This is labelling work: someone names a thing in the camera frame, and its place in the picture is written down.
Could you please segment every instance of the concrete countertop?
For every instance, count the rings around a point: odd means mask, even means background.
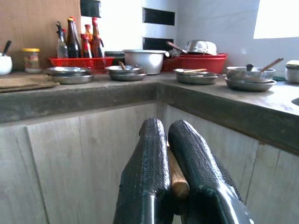
[[[81,85],[0,94],[0,123],[159,99],[166,104],[299,154],[299,85],[278,82],[266,92],[234,91],[215,85],[186,85],[173,73],[139,82],[108,75]]]

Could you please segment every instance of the glass jar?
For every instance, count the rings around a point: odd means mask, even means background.
[[[28,73],[40,73],[39,48],[23,48],[25,71]]]

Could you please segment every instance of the cloth mat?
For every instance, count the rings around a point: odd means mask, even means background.
[[[52,77],[45,74],[29,75],[27,73],[0,77],[0,92],[34,90],[57,86]]]

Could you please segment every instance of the window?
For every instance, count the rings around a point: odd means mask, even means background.
[[[299,0],[260,0],[254,39],[299,37]]]

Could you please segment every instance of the wooden panel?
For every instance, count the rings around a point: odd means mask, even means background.
[[[46,224],[25,126],[0,129],[0,217],[4,224]]]
[[[112,223],[121,172],[156,104],[28,126],[51,224]]]
[[[42,66],[47,57],[56,56],[56,21],[67,29],[67,17],[75,16],[80,27],[80,0],[9,0],[1,1],[0,46],[12,41],[8,55],[13,69],[23,69],[22,48],[40,48]]]
[[[247,206],[255,223],[298,223],[299,157],[260,145]]]
[[[246,202],[258,141],[171,106],[167,106],[165,113],[166,130],[172,122],[185,119],[206,139],[212,152],[230,172]]]

